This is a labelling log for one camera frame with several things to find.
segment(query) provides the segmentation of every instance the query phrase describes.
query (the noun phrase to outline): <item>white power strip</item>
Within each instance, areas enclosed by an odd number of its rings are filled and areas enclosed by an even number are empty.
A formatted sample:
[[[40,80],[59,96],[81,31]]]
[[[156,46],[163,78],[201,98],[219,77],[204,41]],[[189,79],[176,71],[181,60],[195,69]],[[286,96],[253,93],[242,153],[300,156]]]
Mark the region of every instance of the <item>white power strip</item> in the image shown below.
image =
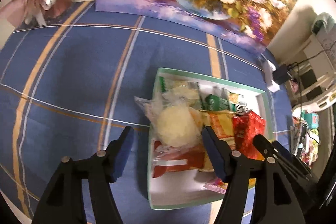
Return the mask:
[[[262,68],[265,73],[265,82],[267,88],[273,93],[277,92],[280,89],[280,86],[273,81],[273,71],[276,70],[275,65],[273,65],[272,62],[267,60],[262,64]]]

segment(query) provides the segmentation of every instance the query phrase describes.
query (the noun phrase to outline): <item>white wall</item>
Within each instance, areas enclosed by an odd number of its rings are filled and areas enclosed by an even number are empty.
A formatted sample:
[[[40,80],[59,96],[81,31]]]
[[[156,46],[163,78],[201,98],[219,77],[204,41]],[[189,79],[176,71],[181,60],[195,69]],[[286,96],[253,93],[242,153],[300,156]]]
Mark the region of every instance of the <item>white wall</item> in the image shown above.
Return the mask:
[[[286,52],[298,47],[309,37],[311,24],[316,15],[322,12],[328,12],[336,19],[334,0],[298,0],[282,28],[268,46],[278,61],[283,60]],[[14,28],[6,20],[0,20],[0,48],[13,30]]]
[[[268,46],[278,61],[311,35],[311,25],[317,15],[327,12],[336,19],[334,0],[298,0],[294,9]]]

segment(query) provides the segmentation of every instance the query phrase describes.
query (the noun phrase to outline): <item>red snack package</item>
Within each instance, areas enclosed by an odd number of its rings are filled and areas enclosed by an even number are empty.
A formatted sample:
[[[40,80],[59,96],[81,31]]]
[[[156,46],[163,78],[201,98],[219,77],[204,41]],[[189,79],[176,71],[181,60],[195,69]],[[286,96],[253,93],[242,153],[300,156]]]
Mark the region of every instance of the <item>red snack package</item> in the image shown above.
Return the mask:
[[[161,145],[160,141],[154,142],[154,150]],[[201,169],[204,166],[205,151],[203,145],[190,148],[186,153],[168,153],[156,161],[153,178],[162,176],[166,172],[186,171]]]
[[[263,157],[254,147],[252,140],[258,134],[264,135],[266,121],[253,111],[241,117],[233,117],[236,147],[246,157],[262,160]]]

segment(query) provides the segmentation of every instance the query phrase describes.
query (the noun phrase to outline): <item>screw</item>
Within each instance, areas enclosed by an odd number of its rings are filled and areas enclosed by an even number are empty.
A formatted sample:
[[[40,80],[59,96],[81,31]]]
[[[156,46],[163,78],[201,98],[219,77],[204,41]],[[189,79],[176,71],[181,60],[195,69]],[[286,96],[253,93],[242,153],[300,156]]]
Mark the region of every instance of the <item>screw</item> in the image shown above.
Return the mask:
[[[267,158],[267,161],[268,161],[270,164],[275,163],[275,159],[272,158],[272,157],[268,157],[268,158]]]
[[[70,160],[70,157],[68,157],[68,156],[64,156],[63,158],[61,158],[61,162],[63,162],[63,163],[66,163],[69,160]]]
[[[105,150],[99,150],[98,152],[97,152],[97,156],[98,157],[104,157],[106,155],[106,151]]]
[[[234,157],[240,157],[241,156],[241,153],[238,151],[238,150],[233,150],[231,152],[231,154],[234,156]]]

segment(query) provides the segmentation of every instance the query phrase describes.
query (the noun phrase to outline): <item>box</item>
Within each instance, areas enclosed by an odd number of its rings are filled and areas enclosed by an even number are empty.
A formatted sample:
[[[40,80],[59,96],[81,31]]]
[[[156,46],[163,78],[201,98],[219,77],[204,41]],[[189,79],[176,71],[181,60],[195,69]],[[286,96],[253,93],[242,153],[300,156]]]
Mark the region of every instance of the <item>box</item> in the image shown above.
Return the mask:
[[[153,97],[160,92],[159,76],[172,80],[187,80],[198,82],[202,98],[209,95],[214,86],[241,94],[245,97],[249,109],[266,120],[264,136],[273,140],[273,126],[269,113],[269,105],[266,91],[259,90],[247,85],[234,83],[207,75],[197,73],[159,68],[154,83]],[[191,206],[202,205],[223,199],[223,195],[204,188],[204,184],[215,178],[214,172],[199,172],[187,170],[180,172],[167,172],[158,178],[152,178],[152,154],[154,151],[154,132],[150,128],[148,150],[148,199],[152,209],[171,210]]]

